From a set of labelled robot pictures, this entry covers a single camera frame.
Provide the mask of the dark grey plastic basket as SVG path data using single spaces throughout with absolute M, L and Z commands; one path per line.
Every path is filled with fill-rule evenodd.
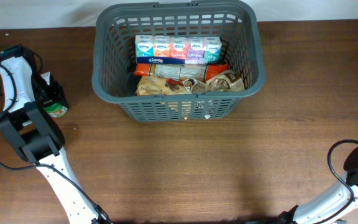
M 222 118 L 264 82 L 257 18 L 242 1 L 116 4 L 96 21 L 93 90 L 134 120 Z

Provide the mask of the brown pastry snack bag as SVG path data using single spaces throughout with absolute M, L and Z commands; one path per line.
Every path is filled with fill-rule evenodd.
M 226 70 L 207 80 L 206 83 L 198 81 L 194 78 L 189 78 L 182 81 L 182 84 L 187 92 L 192 94 L 245 90 L 242 77 L 232 70 Z

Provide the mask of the white blue tissue pack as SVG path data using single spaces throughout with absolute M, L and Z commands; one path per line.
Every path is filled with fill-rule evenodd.
M 222 42 L 219 37 L 137 35 L 137 63 L 206 65 L 217 63 Z

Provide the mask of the orange spaghetti pasta packet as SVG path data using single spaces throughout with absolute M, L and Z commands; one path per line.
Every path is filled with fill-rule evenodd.
M 139 63 L 134 71 L 135 76 L 155 76 L 186 80 L 194 78 L 205 82 L 228 69 L 228 64 L 221 65 L 179 65 L 179 64 L 146 64 Z

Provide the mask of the yellow instant coffee bag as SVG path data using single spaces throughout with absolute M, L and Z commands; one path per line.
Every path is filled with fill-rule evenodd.
M 143 76 L 135 91 L 141 99 L 125 103 L 126 113 L 138 121 L 165 121 L 182 119 L 209 119 L 213 106 L 201 99 L 205 83 L 195 78 L 176 80 Z

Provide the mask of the green lid jar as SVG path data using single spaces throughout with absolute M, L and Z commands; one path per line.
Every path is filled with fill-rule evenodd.
M 61 105 L 60 103 L 54 103 L 50 106 L 44 107 L 44 110 L 53 118 L 59 118 L 64 116 L 68 108 L 66 106 Z

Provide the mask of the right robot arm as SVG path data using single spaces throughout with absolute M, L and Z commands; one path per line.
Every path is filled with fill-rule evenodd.
M 333 151 L 341 144 L 357 146 L 347 157 L 342 176 L 335 172 L 331 161 Z M 282 212 L 277 223 L 334 223 L 358 208 L 358 140 L 344 139 L 334 143 L 328 151 L 327 162 L 337 180 L 335 184 L 312 201 Z

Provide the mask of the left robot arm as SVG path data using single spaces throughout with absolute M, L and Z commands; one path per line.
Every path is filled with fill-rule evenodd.
M 70 223 L 110 223 L 108 214 L 83 190 L 64 148 L 65 138 L 54 118 L 68 103 L 62 86 L 42 72 L 40 55 L 23 45 L 0 51 L 0 92 L 4 108 L 0 132 L 16 154 L 50 184 Z

